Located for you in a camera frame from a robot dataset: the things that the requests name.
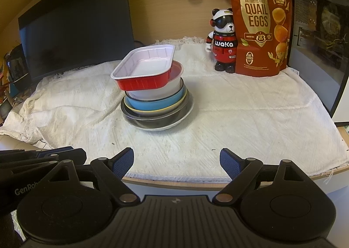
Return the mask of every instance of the wooden desk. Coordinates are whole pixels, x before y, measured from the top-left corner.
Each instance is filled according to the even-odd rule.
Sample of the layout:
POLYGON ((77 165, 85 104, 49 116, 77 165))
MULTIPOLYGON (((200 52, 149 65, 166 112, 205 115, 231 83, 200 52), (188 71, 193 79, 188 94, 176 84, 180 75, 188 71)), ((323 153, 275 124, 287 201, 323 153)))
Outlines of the wooden desk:
MULTIPOLYGON (((341 134, 343 140, 349 146, 349 135, 344 127, 337 128, 341 134)), ((349 165, 334 170, 333 174, 338 174, 344 171, 349 170, 349 165)), ((327 178, 325 174, 318 174, 311 176, 312 180, 317 180, 321 178, 327 178)), ((181 190, 203 190, 203 191, 220 191, 223 189, 227 182, 176 182, 176 181, 161 181, 161 180, 147 180, 147 179, 138 179, 124 177, 123 181, 126 183, 151 186, 158 188, 168 188, 168 189, 181 189, 181 190)))

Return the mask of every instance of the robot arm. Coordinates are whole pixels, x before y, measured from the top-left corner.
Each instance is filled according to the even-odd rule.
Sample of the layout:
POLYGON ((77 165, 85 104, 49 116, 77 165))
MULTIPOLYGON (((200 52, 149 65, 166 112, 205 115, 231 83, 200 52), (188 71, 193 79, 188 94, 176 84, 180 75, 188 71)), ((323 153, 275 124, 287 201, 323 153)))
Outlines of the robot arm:
POLYGON ((213 32, 210 32, 206 38, 206 46, 205 46, 206 52, 211 52, 212 39, 213 39, 213 32))

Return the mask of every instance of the figurine sunglasses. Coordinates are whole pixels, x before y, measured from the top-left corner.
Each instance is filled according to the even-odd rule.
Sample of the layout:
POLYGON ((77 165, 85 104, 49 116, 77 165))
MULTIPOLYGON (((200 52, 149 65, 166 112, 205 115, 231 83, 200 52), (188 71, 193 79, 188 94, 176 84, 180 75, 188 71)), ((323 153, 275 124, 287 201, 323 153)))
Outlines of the figurine sunglasses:
POLYGON ((216 26, 219 29, 224 28, 228 23, 233 23, 233 16, 231 15, 225 15, 222 17, 219 17, 212 21, 212 26, 216 26))

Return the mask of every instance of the logo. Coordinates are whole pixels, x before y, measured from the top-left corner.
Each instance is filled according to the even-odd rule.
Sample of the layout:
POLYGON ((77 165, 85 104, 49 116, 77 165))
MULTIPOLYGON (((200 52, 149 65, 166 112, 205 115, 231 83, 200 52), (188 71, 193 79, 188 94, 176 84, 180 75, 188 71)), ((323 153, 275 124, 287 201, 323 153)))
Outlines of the logo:
POLYGON ((29 192, 31 189, 34 189, 34 187, 38 185, 38 182, 34 182, 33 184, 28 184, 27 186, 23 187, 23 188, 17 188, 15 190, 15 194, 17 196, 19 196, 20 194, 24 194, 29 192))
POLYGON ((274 4, 286 6, 286 0, 273 0, 274 4))
POLYGON ((246 63, 248 65, 251 65, 253 62, 253 53, 252 52, 247 52, 246 53, 246 63))
POLYGON ((265 38, 265 35, 264 34, 258 34, 257 35, 257 41, 258 42, 265 42, 266 41, 266 38, 265 38))
POLYGON ((178 204, 180 201, 181 201, 181 199, 179 199, 179 198, 175 198, 175 199, 171 200, 171 202, 174 204, 178 204))
POLYGON ((234 47, 234 44, 232 42, 229 42, 229 41, 215 40, 215 45, 221 46, 221 47, 234 47))

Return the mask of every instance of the white plate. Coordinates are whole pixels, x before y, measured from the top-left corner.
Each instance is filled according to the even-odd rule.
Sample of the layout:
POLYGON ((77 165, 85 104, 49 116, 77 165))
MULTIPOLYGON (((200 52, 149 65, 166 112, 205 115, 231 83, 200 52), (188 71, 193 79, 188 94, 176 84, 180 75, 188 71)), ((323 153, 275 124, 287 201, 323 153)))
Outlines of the white plate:
POLYGON ((110 77, 122 80, 163 74, 170 70, 174 52, 175 46, 171 44, 136 48, 125 56, 110 77))
POLYGON ((170 128, 176 126, 177 124, 181 123, 181 122, 192 112, 193 108, 194 108, 194 99, 193 99, 192 106, 191 106, 191 108, 189 109, 189 111, 188 111, 187 114, 185 114, 185 115, 184 115, 181 119, 179 119, 178 121, 176 121, 176 122, 174 122, 174 123, 172 123, 172 124, 170 124, 170 125, 167 125, 167 126, 165 126, 165 127, 154 128, 154 129, 146 129, 146 128, 137 127, 137 126, 135 126, 135 125, 132 125, 132 126, 138 128, 138 129, 141 129, 141 130, 144 130, 144 131, 150 131, 150 132, 167 130, 167 129, 170 129, 170 128))

